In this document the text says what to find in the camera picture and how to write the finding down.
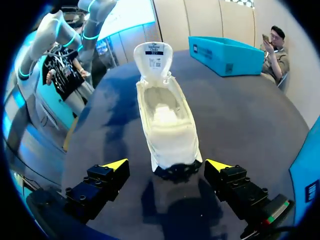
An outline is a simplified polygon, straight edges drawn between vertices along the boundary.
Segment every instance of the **round table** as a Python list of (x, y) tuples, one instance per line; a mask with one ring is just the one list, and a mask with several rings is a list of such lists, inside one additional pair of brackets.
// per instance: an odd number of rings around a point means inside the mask
[[(261, 76), (220, 77), (175, 52), (172, 75), (193, 113), (203, 159), (240, 165), (273, 199), (294, 200), (289, 167), (309, 128), (271, 81)], [(246, 227), (204, 178), (204, 164), (187, 183), (154, 176), (137, 103), (134, 62), (101, 80), (79, 117), (65, 159), (62, 189), (74, 187), (94, 164), (128, 158), (130, 177), (114, 202), (88, 226), (122, 240), (235, 240)], [(285, 225), (293, 224), (293, 211)]]

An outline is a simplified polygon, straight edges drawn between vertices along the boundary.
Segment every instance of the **blue plastic crate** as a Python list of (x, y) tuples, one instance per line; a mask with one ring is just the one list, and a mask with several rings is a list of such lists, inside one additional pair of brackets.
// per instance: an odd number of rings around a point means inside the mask
[(224, 37), (190, 36), (189, 51), (221, 77), (259, 75), (264, 63), (263, 51)]

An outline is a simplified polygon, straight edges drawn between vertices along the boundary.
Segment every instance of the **shoe tongue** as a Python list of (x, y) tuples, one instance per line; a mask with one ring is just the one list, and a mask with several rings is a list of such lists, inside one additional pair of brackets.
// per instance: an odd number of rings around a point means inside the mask
[(143, 79), (159, 81), (170, 70), (173, 50), (163, 42), (145, 42), (134, 49), (133, 58)]

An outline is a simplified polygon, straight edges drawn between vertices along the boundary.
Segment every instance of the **person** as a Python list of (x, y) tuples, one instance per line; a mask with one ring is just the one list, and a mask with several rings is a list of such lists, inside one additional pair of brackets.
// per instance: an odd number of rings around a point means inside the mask
[(78, 52), (68, 49), (55, 42), (48, 50), (43, 63), (43, 85), (53, 82), (56, 92), (77, 116), (85, 108), (82, 98), (88, 100), (94, 88), (85, 81), (90, 74), (85, 71), (77, 60)]
[(271, 28), (271, 42), (263, 40), (260, 49), (264, 51), (264, 63), (261, 75), (279, 84), (289, 71), (289, 56), (284, 48), (285, 33), (277, 26)]

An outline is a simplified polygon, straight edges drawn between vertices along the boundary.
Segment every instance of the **smartphone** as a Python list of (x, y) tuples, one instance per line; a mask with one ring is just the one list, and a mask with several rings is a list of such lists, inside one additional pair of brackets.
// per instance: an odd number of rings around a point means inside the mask
[(263, 39), (263, 41), (266, 41), (268, 43), (270, 42), (269, 37), (267, 35), (262, 34), (262, 39)]

